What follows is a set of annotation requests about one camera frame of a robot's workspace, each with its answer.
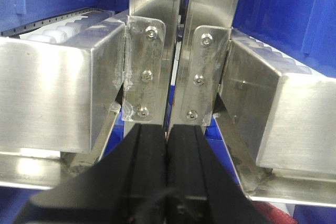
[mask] metal bar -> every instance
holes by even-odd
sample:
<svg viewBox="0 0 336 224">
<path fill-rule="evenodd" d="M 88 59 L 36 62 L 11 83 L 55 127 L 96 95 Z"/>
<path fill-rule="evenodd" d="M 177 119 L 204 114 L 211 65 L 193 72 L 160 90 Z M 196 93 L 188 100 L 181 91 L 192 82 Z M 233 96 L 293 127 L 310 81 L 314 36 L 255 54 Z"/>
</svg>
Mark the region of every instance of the metal bar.
<svg viewBox="0 0 336 224">
<path fill-rule="evenodd" d="M 163 125 L 167 104 L 167 95 L 170 86 L 170 78 L 173 64 L 173 55 L 176 39 L 176 27 L 180 0 L 130 0 L 130 15 L 156 18 L 166 25 L 164 51 L 161 62 L 159 88 L 155 96 L 156 112 L 151 124 Z M 134 122 L 125 123 L 127 133 Z"/>
<path fill-rule="evenodd" d="M 184 30 L 184 38 L 182 42 L 182 50 L 180 61 L 178 64 L 177 78 L 175 84 L 175 95 L 174 102 L 172 107 L 172 115 L 170 128 L 173 124 L 199 124 L 199 125 L 209 125 L 210 120 L 209 117 L 199 118 L 197 120 L 188 120 L 187 114 L 189 111 L 183 110 L 183 101 L 185 98 L 190 100 L 196 100 L 200 97 L 191 97 L 188 95 L 187 87 L 190 86 L 188 79 L 191 78 L 191 62 L 193 54 L 193 46 L 194 43 L 194 34 L 196 29 L 199 26 L 207 25 L 214 27 L 224 27 L 231 28 L 232 20 L 234 17 L 235 9 L 237 6 L 238 0 L 190 0 L 188 5 L 187 18 L 185 22 L 185 30 Z M 226 48 L 221 49 L 222 53 L 225 54 Z M 223 65 L 224 58 L 221 59 L 220 66 Z M 212 112 L 213 107 L 213 97 L 215 96 L 217 89 L 211 90 L 207 94 L 204 94 L 204 99 L 197 100 L 195 103 L 200 104 L 202 101 L 208 101 L 203 106 L 209 108 L 209 111 Z"/>
</svg>

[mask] metal housing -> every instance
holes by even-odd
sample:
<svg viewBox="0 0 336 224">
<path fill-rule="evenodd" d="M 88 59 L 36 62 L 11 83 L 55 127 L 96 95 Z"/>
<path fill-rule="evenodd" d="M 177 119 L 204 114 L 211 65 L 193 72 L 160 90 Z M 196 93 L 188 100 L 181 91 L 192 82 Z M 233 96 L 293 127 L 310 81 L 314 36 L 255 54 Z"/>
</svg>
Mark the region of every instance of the metal housing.
<svg viewBox="0 0 336 224">
<path fill-rule="evenodd" d="M 125 24 L 61 45 L 0 38 L 0 146 L 87 153 L 122 84 Z"/>
<path fill-rule="evenodd" d="M 336 174 L 336 80 L 235 31 L 220 91 L 260 167 Z"/>
</svg>

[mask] stainless steel bracket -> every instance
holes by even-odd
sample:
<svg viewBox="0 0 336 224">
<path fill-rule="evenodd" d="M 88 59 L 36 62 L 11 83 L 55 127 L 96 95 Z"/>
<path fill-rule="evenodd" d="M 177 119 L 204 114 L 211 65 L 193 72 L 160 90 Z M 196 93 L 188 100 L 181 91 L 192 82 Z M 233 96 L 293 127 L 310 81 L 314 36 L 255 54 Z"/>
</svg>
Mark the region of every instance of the stainless steel bracket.
<svg viewBox="0 0 336 224">
<path fill-rule="evenodd" d="M 224 64 L 224 55 L 227 50 L 225 44 L 230 38 L 228 30 L 231 29 L 237 2 L 238 0 L 189 0 L 176 76 L 170 129 L 174 124 L 181 123 L 194 125 L 210 124 L 214 96 L 217 91 L 217 87 L 215 86 L 219 83 L 216 73 L 222 71 L 220 67 Z M 202 29 L 205 29 L 205 26 L 217 27 L 215 33 L 218 33 L 218 37 L 215 35 L 216 39 L 212 41 L 214 36 L 209 34 L 209 32 L 200 33 L 200 26 Z M 214 51 L 217 50 L 217 53 L 210 58 L 208 58 L 209 56 L 205 56 L 205 54 L 210 52 L 204 49 L 204 45 L 200 45 L 202 40 L 209 43 L 214 42 L 209 48 Z M 204 64 L 201 63 L 202 61 L 199 57 L 207 59 L 205 60 L 206 66 L 203 66 Z M 197 74 L 204 74 L 197 73 L 198 71 L 206 71 L 207 73 L 207 85 L 204 87 L 200 87 L 194 83 L 194 79 L 199 79 L 196 77 Z M 209 79 L 211 73 L 215 73 L 213 79 Z"/>
<path fill-rule="evenodd" d="M 336 175 L 256 166 L 226 108 L 222 105 L 216 109 L 217 126 L 230 153 L 240 186 L 249 199 L 336 207 Z"/>
<path fill-rule="evenodd" d="M 126 28 L 123 120 L 151 122 L 158 110 L 165 24 L 130 16 Z"/>
<path fill-rule="evenodd" d="M 231 29 L 199 26 L 194 33 L 180 120 L 175 123 L 210 125 Z"/>
<path fill-rule="evenodd" d="M 130 0 L 130 16 L 156 18 L 166 25 L 161 71 L 158 77 L 159 88 L 156 90 L 155 98 L 151 98 L 152 101 L 155 100 L 155 114 L 151 113 L 150 118 L 146 119 L 138 117 L 142 123 L 163 125 L 165 120 L 179 9 L 180 0 Z M 124 133 L 127 134 L 133 126 L 134 122 L 126 121 Z"/>
</svg>

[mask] metal plate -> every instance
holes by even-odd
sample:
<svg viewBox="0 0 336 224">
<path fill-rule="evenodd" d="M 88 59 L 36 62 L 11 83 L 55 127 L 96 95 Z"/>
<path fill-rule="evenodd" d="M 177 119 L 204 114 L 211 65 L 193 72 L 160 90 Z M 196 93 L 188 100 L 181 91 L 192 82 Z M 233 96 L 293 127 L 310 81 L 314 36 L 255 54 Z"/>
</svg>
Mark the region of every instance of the metal plate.
<svg viewBox="0 0 336 224">
<path fill-rule="evenodd" d="M 197 122 L 193 120 L 188 122 L 181 120 L 181 118 L 185 118 L 186 115 L 186 112 L 182 110 L 182 103 L 184 96 L 187 95 L 186 88 L 190 86 L 187 83 L 187 79 L 190 75 L 191 60 L 192 57 L 194 57 L 194 55 L 191 54 L 193 37 L 196 29 L 202 25 L 231 28 L 237 2 L 238 0 L 189 0 L 181 55 L 178 63 L 170 128 L 173 124 L 181 123 L 209 125 L 210 121 L 208 118 L 204 120 L 199 119 Z M 215 93 L 216 92 L 210 94 L 209 97 L 212 98 Z M 209 108 L 207 109 L 207 114 L 212 111 L 213 100 L 211 98 L 209 102 L 203 104 L 203 106 Z"/>
<path fill-rule="evenodd" d="M 122 84 L 125 24 L 62 45 L 0 38 L 0 146 L 87 153 Z"/>
<path fill-rule="evenodd" d="M 163 125 L 173 66 L 180 0 L 130 0 L 129 9 L 131 16 L 156 18 L 166 25 L 159 88 L 157 89 L 155 96 L 156 111 L 155 114 L 152 115 L 150 122 L 151 124 Z M 133 125 L 134 123 L 132 122 L 126 122 L 125 133 L 127 133 Z"/>
<path fill-rule="evenodd" d="M 251 200 L 336 207 L 336 176 L 257 167 L 224 105 L 215 120 L 239 183 Z"/>
<path fill-rule="evenodd" d="M 181 97 L 179 123 L 210 124 L 230 34 L 231 29 L 228 28 L 199 26 L 196 29 L 189 76 Z"/>
<path fill-rule="evenodd" d="M 151 122 L 157 110 L 165 25 L 152 18 L 130 16 L 127 22 L 123 120 Z"/>
<path fill-rule="evenodd" d="M 256 164 L 336 174 L 336 79 L 234 32 L 219 92 Z"/>
<path fill-rule="evenodd" d="M 114 103 L 89 154 L 62 153 L 59 159 L 0 155 L 0 186 L 50 189 L 82 173 L 102 158 L 119 111 Z"/>
</svg>

